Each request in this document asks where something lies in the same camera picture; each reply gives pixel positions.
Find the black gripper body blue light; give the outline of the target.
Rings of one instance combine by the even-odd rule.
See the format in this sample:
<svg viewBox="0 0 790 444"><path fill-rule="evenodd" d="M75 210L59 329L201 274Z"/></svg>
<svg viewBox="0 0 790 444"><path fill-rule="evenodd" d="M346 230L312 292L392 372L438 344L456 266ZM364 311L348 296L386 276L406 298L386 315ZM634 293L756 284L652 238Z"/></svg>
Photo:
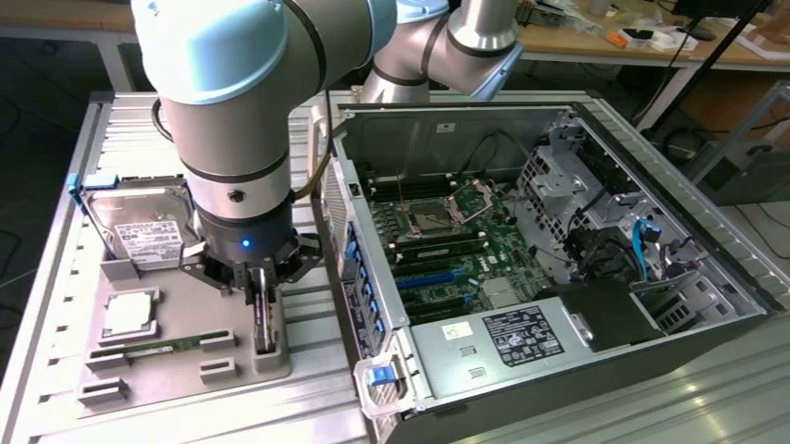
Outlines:
<svg viewBox="0 0 790 444"><path fill-rule="evenodd" d="M243 219L222 218L198 207L207 242L207 256L221 263L231 278L255 268L269 268L283 278L293 266L289 257L297 250L297 230L293 226L293 205L281 203L259 216Z"/></svg>

